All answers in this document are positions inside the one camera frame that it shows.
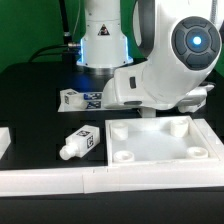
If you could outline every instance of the qr code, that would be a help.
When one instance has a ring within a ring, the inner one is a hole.
[[[87,148],[91,148],[94,145],[93,136],[87,139]]]
[[[89,104],[87,105],[86,109],[100,109],[101,108],[101,101],[91,101],[89,102]]]
[[[85,100],[100,100],[102,99],[102,93],[85,93]]]
[[[86,137],[90,132],[88,131],[80,131],[76,135],[81,136],[81,137]]]
[[[65,96],[65,103],[69,104],[69,98]]]

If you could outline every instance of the printed label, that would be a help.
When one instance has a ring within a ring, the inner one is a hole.
[[[102,99],[102,93],[85,93],[85,100],[100,100]]]
[[[65,96],[65,103],[69,104],[69,98],[68,98],[68,96]]]
[[[76,135],[81,136],[81,137],[86,137],[90,132],[89,131],[80,131]]]
[[[69,93],[66,93],[66,94],[72,96],[72,95],[75,95],[76,93],[75,92],[69,92]]]
[[[87,139],[87,148],[91,148],[94,145],[93,135]]]
[[[86,109],[100,109],[101,108],[101,101],[91,101],[89,102]]]
[[[103,24],[103,26],[101,27],[98,36],[110,36],[110,33],[107,29],[107,27],[105,26],[105,24]]]

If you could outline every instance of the white robot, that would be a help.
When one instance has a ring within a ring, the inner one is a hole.
[[[115,70],[103,91],[104,106],[194,112],[204,105],[213,86],[199,85],[221,51],[223,9],[223,0],[139,0],[136,42],[145,56],[150,46],[151,53],[146,62]]]
[[[85,0],[86,33],[77,65],[94,74],[113,74],[133,62],[121,31],[120,0]]]

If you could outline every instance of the black table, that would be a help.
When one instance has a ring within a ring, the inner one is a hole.
[[[107,165],[105,120],[140,118],[137,111],[58,113],[57,110],[61,90],[101,92],[110,78],[78,72],[75,66],[60,62],[8,67],[0,75],[0,127],[10,128],[12,143],[0,162],[0,170]],[[216,82],[216,88],[209,93],[207,106],[190,115],[205,118],[223,141],[224,78],[214,71],[208,80]],[[182,114],[176,109],[157,112],[157,116],[173,115]],[[59,150],[65,138],[85,124],[100,127],[101,143],[82,159],[61,160]],[[41,217],[40,223],[62,223],[66,216],[69,223],[223,223],[223,190],[7,198],[0,200],[0,214],[3,212],[0,223],[19,223],[19,220],[32,223],[33,215]],[[11,221],[4,219],[11,209],[16,209],[14,217]],[[26,215],[22,215],[24,209],[29,211]]]

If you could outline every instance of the green wall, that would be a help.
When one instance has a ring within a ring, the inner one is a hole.
[[[72,31],[76,23],[79,0],[65,0]],[[132,11],[135,0],[121,0],[122,31],[128,37],[129,54],[142,58],[132,33]],[[84,0],[75,35],[78,41],[85,33]],[[62,44],[63,30],[58,0],[0,0],[0,72],[8,65],[27,62],[42,47]],[[61,60],[59,56],[42,57],[36,61]],[[224,76],[224,53],[218,63]]]

